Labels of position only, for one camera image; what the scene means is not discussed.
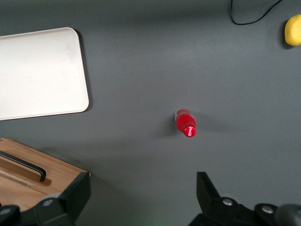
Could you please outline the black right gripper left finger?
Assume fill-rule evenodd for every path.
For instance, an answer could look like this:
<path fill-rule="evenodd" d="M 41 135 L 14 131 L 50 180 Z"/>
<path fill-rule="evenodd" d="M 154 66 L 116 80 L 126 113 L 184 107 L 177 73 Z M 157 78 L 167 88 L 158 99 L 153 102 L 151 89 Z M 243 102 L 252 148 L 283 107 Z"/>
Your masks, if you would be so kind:
<path fill-rule="evenodd" d="M 90 196 L 90 174 L 81 172 L 58 197 L 50 196 L 37 204 L 37 225 L 74 226 Z"/>

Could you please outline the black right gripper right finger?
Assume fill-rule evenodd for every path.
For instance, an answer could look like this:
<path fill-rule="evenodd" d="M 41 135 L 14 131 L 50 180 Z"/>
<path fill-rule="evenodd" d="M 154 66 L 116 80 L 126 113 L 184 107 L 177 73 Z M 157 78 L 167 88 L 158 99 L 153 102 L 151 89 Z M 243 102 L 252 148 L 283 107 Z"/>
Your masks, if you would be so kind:
<path fill-rule="evenodd" d="M 229 197 L 221 197 L 205 172 L 197 173 L 197 200 L 202 212 L 190 226 L 255 226 L 254 211 Z"/>

